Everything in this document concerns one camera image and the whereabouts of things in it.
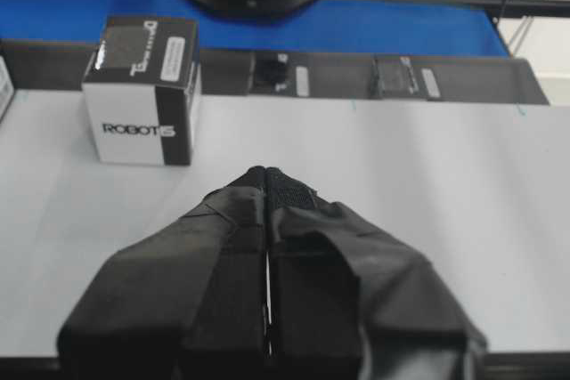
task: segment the white table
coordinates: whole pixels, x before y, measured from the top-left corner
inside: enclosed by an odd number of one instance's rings
[[[493,352],[570,350],[570,109],[205,97],[191,167],[99,163],[80,93],[0,124],[0,357],[53,356],[102,262],[253,165],[424,252]]]

